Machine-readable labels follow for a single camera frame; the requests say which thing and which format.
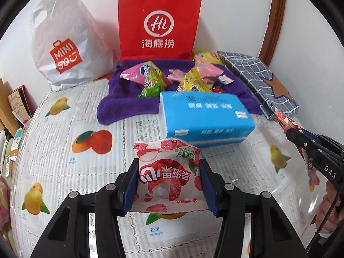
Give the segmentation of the pink wafer packet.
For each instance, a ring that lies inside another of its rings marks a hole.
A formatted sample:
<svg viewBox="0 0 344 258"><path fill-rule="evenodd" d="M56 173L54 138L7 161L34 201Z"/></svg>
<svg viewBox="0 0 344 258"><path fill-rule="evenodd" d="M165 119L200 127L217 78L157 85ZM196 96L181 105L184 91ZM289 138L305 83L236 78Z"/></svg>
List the pink wafer packet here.
<svg viewBox="0 0 344 258"><path fill-rule="evenodd" d="M203 81L212 88L214 83L218 78L223 74L223 70L214 66L214 64L207 61L205 58L196 56L195 57L195 67L197 68ZM185 72L179 69L170 69L170 74L167 76L167 79L174 82L181 82L183 77L186 75Z"/></svg>

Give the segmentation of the yellow snack bag behind towel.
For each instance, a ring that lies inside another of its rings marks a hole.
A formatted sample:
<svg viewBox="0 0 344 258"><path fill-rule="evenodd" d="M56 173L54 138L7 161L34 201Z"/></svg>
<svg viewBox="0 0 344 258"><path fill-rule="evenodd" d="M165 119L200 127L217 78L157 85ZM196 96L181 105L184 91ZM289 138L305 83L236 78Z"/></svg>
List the yellow snack bag behind towel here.
<svg viewBox="0 0 344 258"><path fill-rule="evenodd" d="M192 52L194 61L206 61L216 65L223 65L222 60L217 52L211 52L204 49L195 50Z"/></svg>

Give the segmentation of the lychee candy bag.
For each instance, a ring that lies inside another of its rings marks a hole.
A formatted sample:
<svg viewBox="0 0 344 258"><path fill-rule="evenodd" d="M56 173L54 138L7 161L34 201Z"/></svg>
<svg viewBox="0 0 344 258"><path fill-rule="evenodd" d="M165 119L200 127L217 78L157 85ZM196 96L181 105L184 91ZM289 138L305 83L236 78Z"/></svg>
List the lychee candy bag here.
<svg viewBox="0 0 344 258"><path fill-rule="evenodd" d="M138 185L131 211L175 214L207 209L199 148L180 139L134 144Z"/></svg>

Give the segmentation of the red paper shopping bag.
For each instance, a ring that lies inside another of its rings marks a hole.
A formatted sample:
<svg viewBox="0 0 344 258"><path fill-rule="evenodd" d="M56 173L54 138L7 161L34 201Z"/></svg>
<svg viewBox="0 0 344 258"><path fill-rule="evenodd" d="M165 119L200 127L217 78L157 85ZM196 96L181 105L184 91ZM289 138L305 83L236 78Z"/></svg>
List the red paper shopping bag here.
<svg viewBox="0 0 344 258"><path fill-rule="evenodd" d="M121 59L190 59L201 2L118 0Z"/></svg>

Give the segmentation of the wooden side shelf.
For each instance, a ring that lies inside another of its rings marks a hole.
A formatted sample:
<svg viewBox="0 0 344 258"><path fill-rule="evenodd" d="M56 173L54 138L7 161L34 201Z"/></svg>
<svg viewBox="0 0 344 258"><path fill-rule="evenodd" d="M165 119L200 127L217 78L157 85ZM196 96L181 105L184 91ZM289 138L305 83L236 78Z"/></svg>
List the wooden side shelf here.
<svg viewBox="0 0 344 258"><path fill-rule="evenodd" d="M15 136L17 129L24 126L12 114L11 106L9 105L8 95L11 91L5 86L1 80L1 130Z"/></svg>

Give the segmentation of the brown door frame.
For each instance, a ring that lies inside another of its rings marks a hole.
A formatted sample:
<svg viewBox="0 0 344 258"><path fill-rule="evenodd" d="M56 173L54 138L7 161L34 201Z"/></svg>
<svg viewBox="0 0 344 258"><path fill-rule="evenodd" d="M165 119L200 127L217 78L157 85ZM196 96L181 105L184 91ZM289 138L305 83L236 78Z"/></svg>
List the brown door frame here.
<svg viewBox="0 0 344 258"><path fill-rule="evenodd" d="M259 59L270 66L283 25L286 0L271 0L268 25L265 31Z"/></svg>

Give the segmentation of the yellow snack packet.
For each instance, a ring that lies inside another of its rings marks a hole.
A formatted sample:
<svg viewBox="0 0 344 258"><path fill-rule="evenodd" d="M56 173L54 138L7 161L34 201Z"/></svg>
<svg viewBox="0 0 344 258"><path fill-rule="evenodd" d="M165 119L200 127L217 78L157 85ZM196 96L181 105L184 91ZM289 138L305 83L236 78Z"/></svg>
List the yellow snack packet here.
<svg viewBox="0 0 344 258"><path fill-rule="evenodd" d="M210 93L209 86L203 81L197 68L192 68L182 78L177 91L183 92L206 92Z"/></svg>

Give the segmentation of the green snack bag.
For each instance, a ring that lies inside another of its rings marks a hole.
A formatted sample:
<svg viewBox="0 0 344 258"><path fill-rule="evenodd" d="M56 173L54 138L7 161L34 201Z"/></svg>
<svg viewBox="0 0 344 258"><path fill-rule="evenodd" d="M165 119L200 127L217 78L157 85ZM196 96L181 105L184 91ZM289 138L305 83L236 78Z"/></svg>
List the green snack bag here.
<svg viewBox="0 0 344 258"><path fill-rule="evenodd" d="M159 97L160 93L164 91L166 87L161 72L148 72L144 88L139 97Z"/></svg>

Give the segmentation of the pink yellow snack bag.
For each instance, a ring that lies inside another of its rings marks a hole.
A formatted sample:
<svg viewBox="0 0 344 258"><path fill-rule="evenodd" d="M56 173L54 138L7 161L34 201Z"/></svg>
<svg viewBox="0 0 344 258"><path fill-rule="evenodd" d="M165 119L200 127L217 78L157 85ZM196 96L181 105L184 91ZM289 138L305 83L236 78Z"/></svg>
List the pink yellow snack bag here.
<svg viewBox="0 0 344 258"><path fill-rule="evenodd" d="M141 86L144 86L145 83L155 74L159 74L160 77L166 84L169 84L167 76L152 62L146 61L139 63L131 68L124 70L120 74L120 78L132 81Z"/></svg>

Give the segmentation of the small pink candy packet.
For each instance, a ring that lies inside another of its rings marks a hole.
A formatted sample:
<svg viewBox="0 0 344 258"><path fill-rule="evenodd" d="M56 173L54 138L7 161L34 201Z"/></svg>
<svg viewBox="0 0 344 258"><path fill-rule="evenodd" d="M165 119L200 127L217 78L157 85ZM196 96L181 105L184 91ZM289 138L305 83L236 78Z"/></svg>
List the small pink candy packet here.
<svg viewBox="0 0 344 258"><path fill-rule="evenodd" d="M231 79L230 77L228 77L226 75L221 75L221 76L218 77L216 83L218 83L221 86L225 86L225 85L233 83L233 81L234 80Z"/></svg>

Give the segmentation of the white Miniso plastic bag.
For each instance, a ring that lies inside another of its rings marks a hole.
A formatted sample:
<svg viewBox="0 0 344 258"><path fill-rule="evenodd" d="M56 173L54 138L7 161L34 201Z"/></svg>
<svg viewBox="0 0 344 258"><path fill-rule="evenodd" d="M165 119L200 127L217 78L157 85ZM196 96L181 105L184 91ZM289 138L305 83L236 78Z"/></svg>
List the white Miniso plastic bag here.
<svg viewBox="0 0 344 258"><path fill-rule="evenodd" d="M53 91L108 75L115 52L82 0L41 0L29 19L35 67Z"/></svg>

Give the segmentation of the grey checkered fabric box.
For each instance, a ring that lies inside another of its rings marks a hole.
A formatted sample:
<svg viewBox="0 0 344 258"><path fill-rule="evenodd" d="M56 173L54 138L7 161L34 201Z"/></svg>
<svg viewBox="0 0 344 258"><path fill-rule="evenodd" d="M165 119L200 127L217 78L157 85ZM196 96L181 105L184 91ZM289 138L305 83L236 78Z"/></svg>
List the grey checkered fabric box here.
<svg viewBox="0 0 344 258"><path fill-rule="evenodd" d="M223 64L249 88L258 99L267 119L276 118L275 111L293 117L300 106L274 73L258 58L246 54L218 51Z"/></svg>

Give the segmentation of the blue tissue pack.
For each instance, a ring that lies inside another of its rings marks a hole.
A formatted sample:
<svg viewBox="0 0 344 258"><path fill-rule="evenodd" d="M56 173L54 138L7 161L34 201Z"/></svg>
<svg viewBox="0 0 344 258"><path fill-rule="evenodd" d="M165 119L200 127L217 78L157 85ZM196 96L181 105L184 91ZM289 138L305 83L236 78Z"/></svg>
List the blue tissue pack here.
<svg viewBox="0 0 344 258"><path fill-rule="evenodd" d="M163 137L197 147L241 143L255 129L244 104L227 93L164 91L159 123Z"/></svg>

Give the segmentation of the red candy packet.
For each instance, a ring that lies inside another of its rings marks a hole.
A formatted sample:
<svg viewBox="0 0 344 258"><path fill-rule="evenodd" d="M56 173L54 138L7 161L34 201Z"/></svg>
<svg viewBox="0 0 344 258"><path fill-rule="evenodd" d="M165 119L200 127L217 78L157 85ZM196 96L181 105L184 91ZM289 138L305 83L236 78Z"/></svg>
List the red candy packet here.
<svg viewBox="0 0 344 258"><path fill-rule="evenodd" d="M283 113L279 111L275 111L276 119L278 123L280 124L281 128L283 129L284 133L287 132L289 129L296 129L299 132L303 133L301 128L298 126L298 124L289 118L287 115L284 115ZM300 146L296 146L298 152L302 156L306 169L307 169L307 174L309 177L309 190L311 192L314 191L315 187L319 185L320 179L317 176L317 169L312 165L312 158L306 153L305 149L303 149Z"/></svg>

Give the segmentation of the purple towel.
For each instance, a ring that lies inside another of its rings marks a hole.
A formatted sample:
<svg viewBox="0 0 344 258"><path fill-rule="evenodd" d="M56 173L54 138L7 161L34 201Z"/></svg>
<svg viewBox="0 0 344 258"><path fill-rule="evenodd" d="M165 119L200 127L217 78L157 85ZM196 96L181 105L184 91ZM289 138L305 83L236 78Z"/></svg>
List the purple towel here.
<svg viewBox="0 0 344 258"><path fill-rule="evenodd" d="M156 114L159 112L159 97L143 98L139 95L142 86L132 81L120 78L120 74L144 63L144 59L121 61L108 81L109 93L97 107L97 120L102 125L110 125L116 121L135 115ZM227 84L223 90L228 94L236 95L251 114L262 115L258 100L250 92L248 87L235 76L228 68L221 64L216 65L224 71L224 74L233 79L233 83Z"/></svg>

